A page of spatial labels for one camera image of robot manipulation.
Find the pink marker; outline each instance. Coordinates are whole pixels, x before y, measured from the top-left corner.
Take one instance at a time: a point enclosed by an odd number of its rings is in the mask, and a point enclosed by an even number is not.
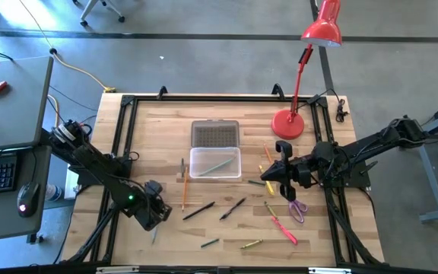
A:
[[[281,229],[283,234],[287,235],[287,237],[290,239],[290,241],[292,241],[292,243],[294,243],[295,245],[298,244],[298,241],[295,238],[295,236],[293,236],[283,225],[281,225],[280,222],[275,217],[272,216],[271,220],[273,220],[273,222],[277,224],[277,226]]]

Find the black pen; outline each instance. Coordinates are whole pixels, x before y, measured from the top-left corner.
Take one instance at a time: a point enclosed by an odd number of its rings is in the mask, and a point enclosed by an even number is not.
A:
[[[182,220],[184,221],[184,220],[186,220],[186,219],[188,219],[188,218],[193,217],[195,214],[201,212],[202,210],[205,210],[205,209],[210,208],[211,206],[214,205],[214,203],[215,203],[215,202],[211,202],[210,204],[204,206],[203,208],[197,209],[196,211],[194,211],[194,212],[190,213],[189,215],[187,215],[186,217],[184,217]]]
[[[229,216],[229,214],[231,214],[231,212],[238,206],[240,206],[244,201],[246,200],[246,197],[242,198],[235,206],[233,206],[232,209],[229,209],[228,212],[226,212],[226,214],[222,215],[222,217],[219,219],[220,220],[224,220],[225,218],[227,218],[227,216]]]

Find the red desk lamp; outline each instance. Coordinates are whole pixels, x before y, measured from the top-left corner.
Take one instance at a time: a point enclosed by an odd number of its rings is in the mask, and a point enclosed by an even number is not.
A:
[[[307,42],[309,45],[299,61],[295,95],[292,99],[290,110],[278,111],[271,121],[273,132],[282,139],[295,139],[303,131],[303,119],[298,114],[297,109],[298,91],[300,89],[300,76],[302,75],[303,67],[312,54],[312,45],[338,47],[342,44],[341,31],[335,23],[339,14],[339,6],[339,0],[324,0],[317,20],[302,35],[302,41]]]

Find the chair leg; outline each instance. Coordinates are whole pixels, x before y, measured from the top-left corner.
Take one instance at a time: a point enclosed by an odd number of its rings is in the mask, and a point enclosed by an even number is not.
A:
[[[87,3],[87,5],[85,5],[84,12],[82,12],[82,15],[81,15],[81,20],[82,20],[82,21],[85,21],[85,18],[87,17],[87,15],[89,14],[89,12],[92,10],[92,8],[95,6],[95,4],[97,3],[97,1],[99,1],[99,0],[89,0],[89,2]]]
[[[111,9],[113,9],[120,17],[122,17],[121,12],[118,11],[118,8],[114,5],[114,3],[111,0],[106,0],[106,2]]]

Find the lamp shade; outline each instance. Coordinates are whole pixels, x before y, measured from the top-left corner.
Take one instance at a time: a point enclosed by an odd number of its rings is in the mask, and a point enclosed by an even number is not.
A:
[[[339,7],[339,0],[324,0],[320,6],[317,20],[305,30],[302,35],[302,41],[317,46],[341,46],[341,31],[336,24]]]

